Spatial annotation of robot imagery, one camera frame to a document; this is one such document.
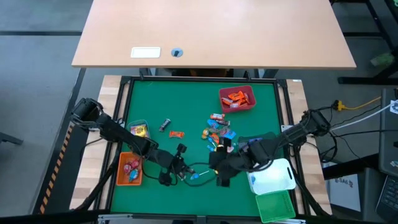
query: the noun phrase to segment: label sticker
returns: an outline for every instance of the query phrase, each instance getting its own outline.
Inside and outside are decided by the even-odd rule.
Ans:
[[[131,58],[159,58],[160,47],[133,47]]]
[[[390,112],[398,114],[398,103],[395,103],[395,100],[391,100],[390,104]]]

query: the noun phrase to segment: computer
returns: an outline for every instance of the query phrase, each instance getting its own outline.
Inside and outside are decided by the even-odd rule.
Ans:
[[[397,89],[383,89],[381,108],[398,99]],[[381,113],[381,130],[398,129],[398,114],[386,109]],[[379,170],[387,174],[376,206],[376,213],[389,223],[398,223],[398,132],[381,132]]]

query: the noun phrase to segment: wooden table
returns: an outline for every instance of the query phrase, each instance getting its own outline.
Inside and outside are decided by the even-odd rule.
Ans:
[[[101,91],[99,93],[98,101],[104,106],[104,111],[107,114],[113,114],[116,98],[119,91],[121,77],[120,76],[105,76]],[[292,106],[292,112],[295,123],[301,119],[302,112],[307,109],[307,102],[304,95],[304,90],[301,81],[287,80],[289,89],[289,98]],[[119,110],[119,117],[121,118],[126,102],[128,85],[124,87],[124,94]],[[280,100],[284,102],[282,89],[280,88]],[[287,110],[282,104],[282,111],[284,121],[287,121]],[[98,139],[98,132],[90,133],[88,142]],[[315,141],[308,138],[308,141],[315,144]],[[116,144],[113,144],[113,151],[111,156],[114,156]],[[84,198],[88,196],[93,187],[98,183],[101,172],[101,165],[104,159],[104,152],[106,148],[106,141],[99,141],[86,147],[83,160],[81,162],[80,171],[76,181],[75,190],[72,197],[70,208],[75,208],[82,203]],[[331,213],[330,203],[325,188],[325,181],[323,180],[322,167],[320,165],[317,149],[309,144],[305,144],[301,149],[301,161],[303,172],[305,174],[305,183],[309,191],[315,197],[315,200],[322,206],[322,208]],[[108,184],[105,186],[102,194],[100,208],[105,207],[105,201],[108,193]],[[301,194],[299,189],[296,189],[296,198],[298,202],[298,212],[303,213]]]
[[[131,58],[133,47],[160,57]],[[72,65],[356,67],[329,0],[94,0]]]

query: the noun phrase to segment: green crate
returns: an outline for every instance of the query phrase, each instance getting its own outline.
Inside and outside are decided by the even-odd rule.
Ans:
[[[296,216],[287,190],[256,196],[261,222],[269,223]]]

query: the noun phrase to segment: red plastic basket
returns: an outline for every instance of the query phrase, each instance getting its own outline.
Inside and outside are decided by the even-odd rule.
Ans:
[[[250,103],[247,106],[230,108],[228,105],[224,104],[223,101],[221,100],[221,98],[228,98],[229,94],[237,93],[239,91],[242,91],[243,93],[248,94]],[[254,97],[253,89],[251,88],[251,86],[236,86],[236,87],[231,87],[231,88],[220,89],[220,103],[221,103],[221,109],[223,110],[223,113],[232,113],[232,112],[237,112],[237,111],[250,110],[251,108],[253,108],[256,105],[256,98]]]

